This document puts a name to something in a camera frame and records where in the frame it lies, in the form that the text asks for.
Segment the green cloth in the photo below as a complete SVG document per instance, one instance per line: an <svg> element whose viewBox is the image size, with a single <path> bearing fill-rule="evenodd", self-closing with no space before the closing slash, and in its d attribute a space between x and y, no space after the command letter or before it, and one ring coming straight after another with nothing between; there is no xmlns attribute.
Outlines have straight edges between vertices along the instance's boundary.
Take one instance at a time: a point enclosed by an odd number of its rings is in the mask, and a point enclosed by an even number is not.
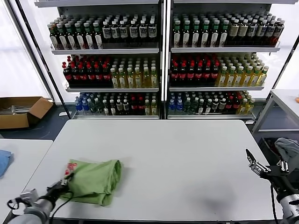
<svg viewBox="0 0 299 224"><path fill-rule="evenodd" d="M119 160L110 160L101 163L88 163L70 160L67 171L74 176L69 182L70 191L74 193L72 201L109 205L113 192L121 178L121 163ZM70 198L71 194L62 197Z"/></svg>

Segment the gray cloth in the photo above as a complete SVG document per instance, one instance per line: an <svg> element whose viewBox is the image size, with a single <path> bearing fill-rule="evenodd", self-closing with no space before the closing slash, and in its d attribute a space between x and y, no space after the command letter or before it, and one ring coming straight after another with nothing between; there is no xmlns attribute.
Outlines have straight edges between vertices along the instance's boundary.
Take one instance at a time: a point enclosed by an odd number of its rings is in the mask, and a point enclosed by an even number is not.
<svg viewBox="0 0 299 224"><path fill-rule="evenodd" d="M279 138L275 142L275 147L282 159L289 164L291 171L299 168L299 144L296 140Z"/></svg>

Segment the shelf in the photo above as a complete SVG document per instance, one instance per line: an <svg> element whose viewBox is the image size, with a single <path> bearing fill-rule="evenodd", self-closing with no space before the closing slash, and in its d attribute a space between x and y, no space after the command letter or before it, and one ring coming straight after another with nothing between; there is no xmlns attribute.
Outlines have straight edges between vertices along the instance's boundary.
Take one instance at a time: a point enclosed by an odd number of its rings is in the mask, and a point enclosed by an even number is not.
<svg viewBox="0 0 299 224"><path fill-rule="evenodd" d="M174 0L174 3L252 3L252 4L295 4L298 0Z"/></svg>
<svg viewBox="0 0 299 224"><path fill-rule="evenodd" d="M100 120L157 120L158 115L128 115L128 116L104 116L104 115L76 115L75 119L100 119Z"/></svg>
<svg viewBox="0 0 299 224"><path fill-rule="evenodd" d="M170 92L185 92L185 91L253 91L262 90L263 86L254 87L169 87Z"/></svg>
<svg viewBox="0 0 299 224"><path fill-rule="evenodd" d="M157 54L159 53L159 48L52 50L52 53L54 55Z"/></svg>
<svg viewBox="0 0 299 224"><path fill-rule="evenodd" d="M41 0L34 4L39 8L68 6L106 6L158 4L159 0Z"/></svg>
<svg viewBox="0 0 299 224"><path fill-rule="evenodd" d="M66 88L67 92L158 92L159 88L142 88L142 89L98 89L98 88Z"/></svg>
<svg viewBox="0 0 299 224"><path fill-rule="evenodd" d="M168 115L167 119L239 119L239 120L254 120L255 117L251 115L237 115L237 114L207 114L207 115Z"/></svg>
<svg viewBox="0 0 299 224"><path fill-rule="evenodd" d="M223 47L223 48L171 48L172 53L200 53L200 52L278 52L279 42L273 48L265 47Z"/></svg>

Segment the cable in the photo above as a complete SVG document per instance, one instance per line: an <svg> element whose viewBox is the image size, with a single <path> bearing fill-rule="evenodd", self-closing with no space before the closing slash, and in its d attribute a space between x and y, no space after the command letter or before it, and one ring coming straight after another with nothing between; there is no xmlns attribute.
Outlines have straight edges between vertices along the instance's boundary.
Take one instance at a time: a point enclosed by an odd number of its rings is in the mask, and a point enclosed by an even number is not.
<svg viewBox="0 0 299 224"><path fill-rule="evenodd" d="M49 220L49 224L52 224L56 212L57 212L62 206L64 206L65 204L67 204L71 199L73 199L73 197L74 197L74 193L73 193L72 191L69 191L68 193L71 194L71 197L70 197L66 202L64 202L63 204L61 204L61 205L55 210L55 212L53 213L53 215L51 216L51 218L50 218L50 220Z"/></svg>
<svg viewBox="0 0 299 224"><path fill-rule="evenodd" d="M273 210L273 216L275 223L278 224L277 216L276 216L276 211L275 211L275 201L274 201L274 192L273 192L273 185L271 184L270 186L271 189L271 199L272 199L272 210Z"/></svg>

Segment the open cardboard box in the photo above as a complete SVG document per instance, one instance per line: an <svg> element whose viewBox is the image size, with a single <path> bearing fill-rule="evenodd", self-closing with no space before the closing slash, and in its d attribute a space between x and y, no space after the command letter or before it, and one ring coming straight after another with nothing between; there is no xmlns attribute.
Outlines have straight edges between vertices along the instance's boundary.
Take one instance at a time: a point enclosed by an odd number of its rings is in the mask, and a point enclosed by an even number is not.
<svg viewBox="0 0 299 224"><path fill-rule="evenodd" d="M22 128L37 124L53 106L42 97L7 97L0 98L0 110L12 105L31 106L28 113L0 115L0 129Z"/></svg>

